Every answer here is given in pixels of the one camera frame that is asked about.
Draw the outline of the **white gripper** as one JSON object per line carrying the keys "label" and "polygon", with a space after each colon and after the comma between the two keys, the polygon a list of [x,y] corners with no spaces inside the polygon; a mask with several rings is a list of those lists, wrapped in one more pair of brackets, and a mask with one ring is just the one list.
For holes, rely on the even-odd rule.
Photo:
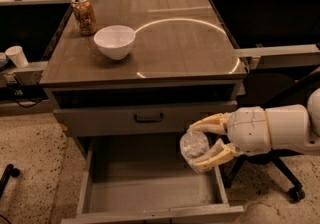
{"label": "white gripper", "polygon": [[218,139],[208,152],[193,161],[196,170],[211,170],[239,157],[241,152],[253,156],[271,151],[267,116],[261,107],[244,107],[231,114],[214,114],[191,124],[188,130],[227,134],[231,142],[225,144]]}

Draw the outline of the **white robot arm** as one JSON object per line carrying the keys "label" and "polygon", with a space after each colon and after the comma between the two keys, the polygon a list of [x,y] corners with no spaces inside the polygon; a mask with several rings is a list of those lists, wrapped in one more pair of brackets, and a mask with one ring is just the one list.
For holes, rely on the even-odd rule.
{"label": "white robot arm", "polygon": [[241,155],[273,150],[320,153],[320,89],[305,106],[263,109],[243,107],[218,113],[191,124],[180,139],[184,159],[197,172],[206,172]]}

